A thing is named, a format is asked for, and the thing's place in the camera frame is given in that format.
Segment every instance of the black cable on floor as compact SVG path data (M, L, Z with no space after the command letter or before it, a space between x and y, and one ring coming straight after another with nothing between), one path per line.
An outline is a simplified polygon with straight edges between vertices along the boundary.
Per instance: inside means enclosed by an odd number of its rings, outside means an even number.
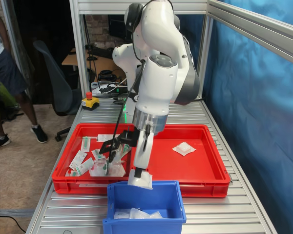
M13 217L11 217L11 216L3 216L3 215L0 215L0 218L11 218L11 219L13 219L15 222L16 222L16 224L17 224L17 226L25 233L26 231L23 229L23 228L21 228L20 227L20 225L19 225L19 223L16 221L16 219L14 219Z

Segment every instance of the packaged item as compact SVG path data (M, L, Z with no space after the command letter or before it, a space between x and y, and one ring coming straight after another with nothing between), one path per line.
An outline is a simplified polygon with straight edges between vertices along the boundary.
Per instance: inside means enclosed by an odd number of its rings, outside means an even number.
M69 176L79 176L77 171L71 171Z
M96 160L99 160L99 159L103 159L103 158L105 158L105 156L104 155L101 155L99 152L100 152L100 150L93 150L93 151L91 151L92 152L92 154L93 154L93 156L94 156L94 158L96 159Z
M89 169L91 176L113 176L123 177L126 171L121 161L108 162L108 159L95 160L94 165Z
M151 218L163 218L159 211L148 214L146 212L140 211L139 209L131 208L130 219L151 219Z
M120 218L129 218L130 217L130 209L116 209L114 214L114 219Z
M128 154L131 150L131 147L127 144L123 144L123 153L122 153L122 158Z
M89 150L90 150L90 141L91 141L91 139L88 138L87 136L83 137L81 151L89 152Z
M85 174L92 166L94 162L92 158L89 158L87 161L85 161L82 165L76 167L76 171L78 172L78 175L81 176Z
M86 156L87 156L87 153L79 150L76 156L74 157L73 161L70 163L69 167L75 170L77 166L80 166L82 164Z
M152 190L152 175L146 171L142 171L141 177L135 177L135 170L131 169L128 178L128 185L138 186L144 189Z
M112 140L113 134L98 134L97 142L105 142L107 140Z
M180 153L182 156L185 156L191 152L196 151L196 149L194 149L192 146L188 145L186 142L182 142L181 144L172 148L172 150Z

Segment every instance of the black chair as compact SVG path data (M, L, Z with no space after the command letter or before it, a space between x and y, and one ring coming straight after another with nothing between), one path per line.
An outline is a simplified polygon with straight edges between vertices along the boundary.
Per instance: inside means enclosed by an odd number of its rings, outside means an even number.
M79 106L82 101L82 92L80 89L71 89L65 80L63 71L59 68L46 44L41 41L35 41L34 47L40 51L43 56L47 69L50 75L52 90L53 90L53 101L52 106L55 113L59 116L75 115L78 112ZM59 131L55 137L56 141L62 139L61 135L68 133L70 130L66 128Z

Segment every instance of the aluminum table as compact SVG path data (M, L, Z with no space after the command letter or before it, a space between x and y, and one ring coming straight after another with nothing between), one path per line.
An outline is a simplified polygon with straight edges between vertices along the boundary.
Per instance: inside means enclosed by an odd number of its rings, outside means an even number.
M101 99L100 107L92 112L80 108L58 160L78 123L113 123L120 110L121 106L113 104L112 99ZM123 114L122 122L131 121ZM183 225L182 234L275 234L268 215L205 103L171 104L167 123L207 125L231 176L225 198L183 199L187 223ZM26 233L103 234L102 219L106 213L106 196L59 195L54 192L50 177Z

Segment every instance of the desk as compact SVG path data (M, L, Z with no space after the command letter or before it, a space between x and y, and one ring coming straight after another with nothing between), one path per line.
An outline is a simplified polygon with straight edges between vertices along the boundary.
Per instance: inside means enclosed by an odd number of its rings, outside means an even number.
M87 68L90 68L90 61L87 60L89 57L88 50L85 50L85 58L86 58L86 63L87 63ZM98 60L95 60L96 68L97 68L97 73L99 74L102 70L116 70L113 72L117 77L121 77L123 80L126 75L125 72L117 66L112 59L109 58L104 58L100 56L95 56L98 58ZM68 65L68 66L78 66L78 61L77 61L77 55L67 55L64 61L62 62L62 65ZM91 70L94 70L93 62L91 61Z

